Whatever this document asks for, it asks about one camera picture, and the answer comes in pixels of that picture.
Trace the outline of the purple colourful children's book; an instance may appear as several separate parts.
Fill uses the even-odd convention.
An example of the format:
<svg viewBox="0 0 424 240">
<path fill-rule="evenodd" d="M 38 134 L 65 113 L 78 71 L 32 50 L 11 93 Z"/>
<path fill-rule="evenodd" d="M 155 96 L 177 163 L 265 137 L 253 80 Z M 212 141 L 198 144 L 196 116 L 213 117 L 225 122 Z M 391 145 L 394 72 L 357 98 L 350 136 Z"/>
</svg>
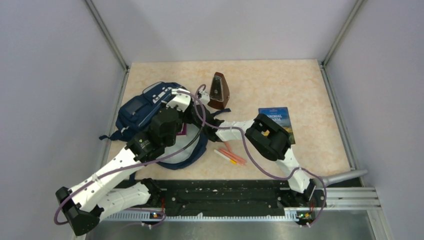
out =
<svg viewBox="0 0 424 240">
<path fill-rule="evenodd" d="M 182 125 L 181 130 L 176 134 L 177 136 L 185 136 L 187 134 L 187 124 Z"/>
</svg>

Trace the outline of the navy blue student backpack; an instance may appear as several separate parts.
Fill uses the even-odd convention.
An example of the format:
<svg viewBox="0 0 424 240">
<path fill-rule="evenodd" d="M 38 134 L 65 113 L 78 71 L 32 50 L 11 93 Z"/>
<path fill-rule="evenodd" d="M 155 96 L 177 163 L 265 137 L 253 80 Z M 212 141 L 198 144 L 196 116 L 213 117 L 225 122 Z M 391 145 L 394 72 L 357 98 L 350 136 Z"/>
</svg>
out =
<svg viewBox="0 0 424 240">
<path fill-rule="evenodd" d="M 183 121 L 185 112 L 181 112 L 181 115 L 183 124 L 187 124 L 186 135 L 176 136 L 176 142 L 173 146 L 154 145 L 148 137 L 148 127 L 151 124 L 152 117 L 160 109 L 167 108 L 166 104 L 171 99 L 171 91 L 177 88 L 188 90 L 176 82 L 162 81 L 144 89 L 140 95 L 134 96 L 120 107 L 115 121 L 116 130 L 110 135 L 99 136 L 99 139 L 128 143 L 138 134 L 143 134 L 146 137 L 146 143 L 152 146 L 153 150 L 159 152 L 156 157 L 149 156 L 148 161 L 158 159 L 157 164 L 159 166 L 172 171 L 181 170 L 194 164 L 206 152 L 207 144 L 211 141 L 202 134 L 202 128 Z M 201 105 L 202 110 L 207 108 L 200 102 L 198 92 L 203 91 L 204 88 L 202 85 L 196 92 L 189 93 L 191 97 L 190 105 Z M 230 109 L 225 108 L 210 113 L 216 118 L 217 115 L 225 112 L 230 112 Z"/>
</svg>

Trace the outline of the blue green landscape book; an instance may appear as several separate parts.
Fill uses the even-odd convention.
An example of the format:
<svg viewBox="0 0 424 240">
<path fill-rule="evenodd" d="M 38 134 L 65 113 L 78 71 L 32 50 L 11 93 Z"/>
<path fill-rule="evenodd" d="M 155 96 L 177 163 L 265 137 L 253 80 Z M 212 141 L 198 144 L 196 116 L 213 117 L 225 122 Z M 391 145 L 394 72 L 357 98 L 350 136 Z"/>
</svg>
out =
<svg viewBox="0 0 424 240">
<path fill-rule="evenodd" d="M 259 114 L 264 114 L 272 119 L 274 122 L 279 124 L 289 133 L 290 143 L 293 145 L 296 143 L 293 127 L 290 120 L 290 115 L 287 107 L 268 107 L 268 108 L 259 108 Z"/>
</svg>

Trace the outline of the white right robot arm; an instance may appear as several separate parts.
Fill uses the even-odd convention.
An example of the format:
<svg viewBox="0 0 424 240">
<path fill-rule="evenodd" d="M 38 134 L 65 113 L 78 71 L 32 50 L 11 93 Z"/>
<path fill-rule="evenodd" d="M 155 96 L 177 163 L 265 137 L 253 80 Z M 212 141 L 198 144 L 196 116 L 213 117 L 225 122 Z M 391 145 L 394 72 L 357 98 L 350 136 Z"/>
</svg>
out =
<svg viewBox="0 0 424 240">
<path fill-rule="evenodd" d="M 301 169 L 291 148 L 289 133 L 267 115 L 260 113 L 252 120 L 230 122 L 216 119 L 199 104 L 184 112 L 183 121 L 202 128 L 202 133 L 212 142 L 249 141 L 261 156 L 275 162 L 286 174 L 297 205 L 307 206 L 313 200 L 316 184 Z"/>
</svg>

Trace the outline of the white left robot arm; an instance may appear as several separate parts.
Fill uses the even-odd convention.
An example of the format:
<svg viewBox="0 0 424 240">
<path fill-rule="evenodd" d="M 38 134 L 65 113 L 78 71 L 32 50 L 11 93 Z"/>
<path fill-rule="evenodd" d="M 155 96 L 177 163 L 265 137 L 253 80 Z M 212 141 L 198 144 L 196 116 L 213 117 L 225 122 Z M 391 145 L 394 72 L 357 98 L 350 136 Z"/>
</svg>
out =
<svg viewBox="0 0 424 240">
<path fill-rule="evenodd" d="M 165 149 L 176 143 L 185 114 L 165 107 L 154 115 L 147 129 L 137 133 L 106 165 L 73 187 L 61 187 L 55 192 L 59 203 L 53 220 L 58 226 L 68 224 L 79 237 L 92 231 L 108 216 L 124 209 L 146 204 L 154 207 L 160 193 L 149 179 L 146 183 L 113 191 L 126 177 L 150 164 L 167 160 L 182 148 L 165 155 Z"/>
</svg>

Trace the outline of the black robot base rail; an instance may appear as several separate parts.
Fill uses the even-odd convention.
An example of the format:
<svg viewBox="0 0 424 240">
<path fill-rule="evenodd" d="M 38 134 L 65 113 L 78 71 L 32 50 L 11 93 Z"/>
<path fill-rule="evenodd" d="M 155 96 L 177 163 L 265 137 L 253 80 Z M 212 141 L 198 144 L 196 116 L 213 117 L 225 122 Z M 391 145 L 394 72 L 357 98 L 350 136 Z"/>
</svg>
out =
<svg viewBox="0 0 424 240">
<path fill-rule="evenodd" d="M 167 217 L 284 217 L 289 208 L 310 210 L 326 206 L 325 194 L 316 189 L 303 196 L 280 180 L 154 180 L 155 192 L 135 208 L 163 210 Z"/>
</svg>

